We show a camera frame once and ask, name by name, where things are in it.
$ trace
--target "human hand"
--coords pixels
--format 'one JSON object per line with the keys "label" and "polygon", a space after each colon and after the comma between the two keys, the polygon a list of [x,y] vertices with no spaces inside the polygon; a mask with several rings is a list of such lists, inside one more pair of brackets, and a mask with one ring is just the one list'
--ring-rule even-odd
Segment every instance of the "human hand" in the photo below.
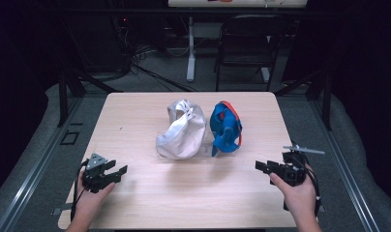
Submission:
{"label": "human hand", "polygon": [[283,193],[286,206],[292,214],[299,231],[321,231],[315,216],[316,190],[307,174],[305,181],[292,187],[275,173],[270,173],[270,179]]}
{"label": "human hand", "polygon": [[99,212],[105,198],[114,189],[115,183],[110,183],[97,193],[84,189],[82,184],[83,172],[78,175],[77,204],[75,205],[75,217],[66,231],[87,231],[93,222],[96,213]]}

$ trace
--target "black chair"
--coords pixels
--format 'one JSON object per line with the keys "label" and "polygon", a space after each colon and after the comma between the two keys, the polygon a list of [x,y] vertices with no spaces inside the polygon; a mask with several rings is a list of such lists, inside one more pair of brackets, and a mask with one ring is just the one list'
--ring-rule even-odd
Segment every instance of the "black chair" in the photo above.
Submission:
{"label": "black chair", "polygon": [[268,68],[266,91],[269,91],[280,44],[289,25],[286,18],[272,14],[239,14],[226,20],[221,28],[214,67],[216,91],[219,91],[221,66],[251,67],[259,71]]}

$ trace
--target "wooden table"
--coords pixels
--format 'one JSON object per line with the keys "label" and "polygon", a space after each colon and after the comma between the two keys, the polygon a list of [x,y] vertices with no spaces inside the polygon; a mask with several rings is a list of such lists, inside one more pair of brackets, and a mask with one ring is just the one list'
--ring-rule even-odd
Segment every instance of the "wooden table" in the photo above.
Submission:
{"label": "wooden table", "polygon": [[[214,158],[159,157],[156,136],[169,126],[166,108],[183,99],[200,105],[207,121],[216,103],[230,102],[243,125],[241,148]],[[269,184],[268,175],[255,169],[256,160],[281,162],[285,145],[290,145],[289,136],[271,93],[110,94],[83,160],[97,153],[117,160],[108,173],[129,168],[91,228],[294,227],[292,216],[283,210],[281,192]],[[67,202],[72,201],[73,189]],[[65,211],[58,225],[64,229],[69,223],[70,211]]]}

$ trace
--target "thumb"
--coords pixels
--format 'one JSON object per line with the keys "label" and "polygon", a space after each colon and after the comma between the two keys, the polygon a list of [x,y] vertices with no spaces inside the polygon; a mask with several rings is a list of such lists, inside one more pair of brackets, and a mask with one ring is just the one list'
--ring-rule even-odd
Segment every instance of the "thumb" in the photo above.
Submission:
{"label": "thumb", "polygon": [[283,193],[283,194],[286,194],[287,190],[290,188],[290,186],[283,180],[281,179],[281,177],[279,177],[277,174],[275,174],[274,172],[271,172],[270,173],[270,179],[271,181],[274,183],[274,185],[276,187],[278,187],[278,189],[280,189],[280,191]]}
{"label": "thumb", "polygon": [[116,186],[116,184],[114,182],[111,182],[110,184],[108,184],[108,186],[106,186],[105,188],[103,188],[101,191],[99,191],[98,193],[100,195],[102,195],[103,197],[106,197],[109,193],[111,193],[114,189],[114,187]]}

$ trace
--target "dark background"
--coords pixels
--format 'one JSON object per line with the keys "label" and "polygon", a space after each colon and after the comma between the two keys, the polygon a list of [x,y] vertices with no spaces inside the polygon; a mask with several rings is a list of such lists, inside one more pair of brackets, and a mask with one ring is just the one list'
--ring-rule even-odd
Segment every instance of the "dark background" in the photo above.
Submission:
{"label": "dark background", "polygon": [[[124,7],[149,4],[130,2],[131,6]],[[151,7],[165,6],[165,2],[151,1]],[[92,4],[98,5],[92,6],[104,3],[94,1]],[[47,105],[45,90],[57,83],[63,63],[83,71],[129,70],[130,55],[117,39],[113,21],[108,17],[68,17],[67,23],[73,25],[70,33],[55,17],[40,21],[29,7],[50,7],[48,4],[52,3],[0,1],[0,186],[41,122]],[[331,69],[333,94],[361,135],[376,183],[391,196],[391,0],[358,0],[350,5],[346,1],[309,1],[308,10],[350,12],[351,16],[337,21],[302,20],[284,80],[303,78],[324,68],[331,55],[338,57],[332,59],[339,61]],[[139,34],[159,50],[165,46],[166,21],[171,18],[132,19]],[[113,55],[103,57],[92,47],[111,50]]]}

